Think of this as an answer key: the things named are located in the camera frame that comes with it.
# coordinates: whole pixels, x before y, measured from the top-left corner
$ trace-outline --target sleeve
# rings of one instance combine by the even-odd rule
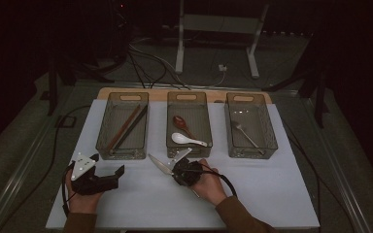
[[[64,233],[93,233],[97,215],[69,213],[63,227]]]
[[[260,221],[245,209],[237,197],[227,197],[216,206],[220,218],[231,233],[256,232],[269,233],[277,232],[272,226]]]

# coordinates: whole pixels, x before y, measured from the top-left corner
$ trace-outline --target person's arm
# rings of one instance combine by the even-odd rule
[[[205,159],[201,159],[199,162],[203,165],[205,171],[210,171]],[[202,174],[198,183],[191,188],[199,197],[216,207],[229,232],[277,232],[272,226],[251,216],[238,198],[235,196],[227,197],[220,183],[220,177],[212,174]]]
[[[92,233],[95,230],[96,207],[103,193],[80,195],[72,190],[72,170],[66,175],[69,215],[63,227],[64,233]]]

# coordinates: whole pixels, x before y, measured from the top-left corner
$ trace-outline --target black cable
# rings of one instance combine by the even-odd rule
[[[211,175],[216,175],[218,177],[220,177],[227,185],[228,187],[231,189],[231,192],[232,192],[232,195],[238,197],[237,195],[237,192],[235,191],[235,188],[234,188],[234,185],[232,185],[232,182],[229,181],[229,179],[224,176],[224,175],[221,175],[220,173],[218,172],[215,172],[214,170],[211,169],[211,171],[201,171],[201,170],[189,170],[189,169],[182,169],[183,172],[192,172],[192,173],[198,173],[198,174],[211,174]]]
[[[66,199],[66,191],[65,191],[65,185],[66,185],[66,174],[68,173],[69,170],[73,169],[75,166],[75,161],[73,161],[68,167],[66,167],[65,171],[63,171],[62,175],[62,209],[63,212],[65,213],[66,216],[69,215],[69,208],[68,208],[68,201],[75,195],[75,193],[68,199]]]
[[[204,166],[204,167],[208,168],[209,170],[211,170],[211,171],[213,171],[213,172],[216,173],[216,171],[214,171],[214,169],[210,168],[209,166],[207,166],[207,165],[205,165],[205,164],[202,164],[202,163],[201,163],[201,166]]]
[[[129,49],[129,50],[132,51],[132,52],[138,52],[138,53],[140,53],[138,56],[142,56],[144,58],[147,58],[147,59],[150,59],[152,61],[155,61],[155,62],[159,63],[160,65],[162,65],[162,67],[164,68],[164,74],[161,75],[158,79],[154,80],[154,82],[151,85],[151,88],[153,88],[153,86],[157,82],[159,82],[160,80],[162,80],[165,77],[166,72],[168,71],[168,68],[166,67],[165,63],[161,59],[159,59],[158,57],[156,57],[156,56],[154,56],[152,54],[148,54],[148,53],[145,53],[145,52],[142,52],[142,51],[132,50],[132,49]],[[178,83],[178,81],[173,77],[172,73],[171,72],[169,72],[169,73],[171,74],[172,79]]]
[[[17,205],[17,207],[7,216],[7,218],[3,221],[2,225],[0,226],[0,232],[4,228],[4,226],[8,223],[8,221],[14,216],[14,214],[19,210],[19,208],[32,196],[32,194],[38,189],[38,187],[42,184],[42,182],[45,180],[45,178],[48,176],[50,173],[52,166],[55,161],[56,157],[56,146],[57,146],[57,136],[58,132],[60,129],[60,124],[64,122],[64,120],[69,117],[72,113],[74,113],[77,110],[83,109],[83,108],[89,108],[90,106],[81,106],[79,108],[76,108],[69,113],[67,113],[56,125],[56,132],[55,132],[55,137],[54,137],[54,142],[53,142],[53,147],[52,147],[52,155],[51,155],[51,164],[48,167],[47,172],[44,174],[44,176],[38,181],[38,183],[32,188],[32,190],[26,195],[26,197]]]
[[[132,61],[132,64],[133,64],[133,66],[134,66],[134,69],[135,69],[136,75],[138,76],[139,82],[141,82],[142,87],[145,88],[144,81],[142,81],[142,78],[141,78],[141,76],[140,76],[139,73],[138,73],[138,69],[137,69],[136,66],[135,66],[136,62],[134,61],[134,58],[132,57],[132,54],[129,52],[128,55],[129,55],[129,57],[131,58],[131,61]]]
[[[68,200],[66,200],[66,202],[69,202],[75,195],[77,194],[77,192],[74,192],[69,198]]]
[[[147,78],[149,81],[154,80],[154,78],[151,77],[151,76],[150,76],[150,75],[149,75],[149,74],[144,70],[144,68],[142,68],[142,66],[140,66],[138,63],[135,64],[135,65],[138,67],[138,69],[141,70],[141,72],[144,74],[145,78]],[[180,89],[179,87],[173,85],[172,83],[168,83],[168,82],[162,82],[162,83],[164,83],[164,84],[168,84],[168,85],[171,85],[171,86],[174,87],[174,88]]]
[[[329,193],[332,195],[332,197],[334,198],[334,200],[337,202],[337,204],[341,207],[341,210],[344,212],[345,216],[347,217],[347,220],[348,222],[350,223],[352,229],[353,229],[353,232],[355,232],[354,230],[354,225],[353,225],[353,222],[350,218],[350,215],[348,215],[347,211],[345,210],[344,206],[342,205],[341,201],[338,200],[338,198],[336,197],[335,193],[331,190],[331,188],[329,188],[328,184],[322,179],[322,177],[318,174],[317,172],[317,169],[315,168],[314,164],[312,163],[311,159],[307,156],[307,153],[305,152],[305,149],[302,148],[301,146],[301,143],[298,141],[297,137],[295,136],[294,132],[292,131],[292,129],[289,127],[289,125],[284,121],[284,119],[282,118],[282,121],[284,123],[284,125],[287,127],[287,129],[289,130],[290,134],[292,135],[292,137],[295,139],[296,142],[293,141],[293,139],[291,139],[290,137],[288,137],[289,141],[292,142],[296,148],[299,149],[299,151],[301,152],[301,154],[304,156],[304,158],[306,159],[306,161],[308,162],[308,164],[311,166],[316,178],[318,179],[317,181],[317,187],[320,186],[320,182],[326,187],[326,189],[329,191]],[[319,221],[321,222],[320,218],[321,218],[321,197],[320,197],[320,193],[318,195],[318,202],[319,202]]]
[[[162,66],[163,66],[163,68],[164,68],[164,70],[163,70],[163,73],[157,78],[157,79],[154,79],[153,77],[151,77],[150,75],[148,75],[146,72],[145,72],[145,70],[137,63],[137,65],[139,66],[139,68],[142,70],[142,72],[144,73],[144,75],[146,75],[146,76],[148,76],[150,79],[152,79],[153,80],[153,82],[151,83],[151,85],[150,85],[150,89],[152,89],[153,88],[153,86],[157,83],[157,82],[159,82],[160,80],[162,80],[164,77],[165,77],[165,75],[166,75],[166,72],[168,71],[168,69],[166,68],[166,66],[163,64],[163,62],[161,62],[161,61],[159,61],[159,60],[156,60],[156,59],[153,59],[153,61],[156,61],[156,62],[158,62],[158,63],[160,63],[160,64],[162,64]]]
[[[163,67],[164,69],[168,70],[167,66],[165,65],[165,63],[162,61],[161,58],[155,56],[155,55],[152,55],[152,54],[149,54],[149,53],[146,53],[146,52],[143,52],[143,51],[139,51],[139,50],[132,50],[132,49],[129,49],[129,51],[133,51],[133,52],[138,52],[142,55],[144,55],[146,58],[149,58],[151,60],[155,60],[157,62],[159,62]],[[171,75],[171,78],[178,84],[180,84],[181,86],[183,86],[184,88],[187,88],[187,89],[190,89],[189,87],[187,87],[184,83],[180,82],[178,79],[176,79],[174,77],[174,75],[172,74],[171,71],[168,72],[170,75]]]

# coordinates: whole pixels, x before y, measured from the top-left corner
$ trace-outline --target wooden chopstick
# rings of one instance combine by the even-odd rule
[[[136,116],[136,114],[139,112],[141,109],[141,105],[138,105],[132,114],[129,116],[129,118],[126,120],[126,122],[122,125],[122,127],[119,129],[118,133],[115,135],[115,137],[111,140],[111,142],[107,146],[107,150],[110,150],[114,144],[117,142],[119,139],[120,135],[125,131],[125,129],[128,127],[129,123],[132,121],[132,119]]]
[[[131,133],[132,129],[137,125],[137,123],[142,119],[142,117],[147,113],[148,110],[148,104],[142,109],[141,113],[136,116],[134,121],[131,123],[131,125],[128,127],[128,130],[126,130],[125,134],[119,139],[116,146],[114,146],[115,149],[118,149],[120,145],[125,141],[126,137]]]

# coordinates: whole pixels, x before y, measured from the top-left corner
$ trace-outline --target metal spoon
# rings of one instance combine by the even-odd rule
[[[255,143],[255,142],[250,138],[250,136],[248,136],[248,134],[244,131],[244,129],[242,128],[242,125],[241,125],[240,123],[238,123],[237,121],[232,120],[232,121],[231,121],[231,124],[232,124],[232,126],[233,126],[234,128],[236,128],[236,129],[238,129],[239,131],[241,131],[242,134],[244,134],[244,136],[248,139],[248,141],[251,142],[251,144],[252,144],[255,148],[259,148],[259,145],[257,145],[257,144],[256,144],[256,143]],[[259,150],[259,152],[260,152],[261,154],[265,154],[265,152],[262,151],[262,150]]]
[[[204,143],[204,142],[198,141],[198,140],[190,139],[187,136],[184,136],[183,134],[180,134],[180,133],[173,133],[171,138],[172,138],[172,141],[174,141],[177,144],[194,143],[194,144],[197,144],[197,145],[201,145],[203,147],[208,147],[207,143]]]
[[[192,133],[189,131],[189,129],[187,128],[187,123],[186,123],[186,121],[182,117],[180,117],[180,116],[174,116],[172,118],[172,120],[174,121],[174,124],[175,124],[175,126],[177,128],[182,129],[182,130],[184,130],[187,133],[187,135],[189,136],[189,138],[196,139],[192,135]]]

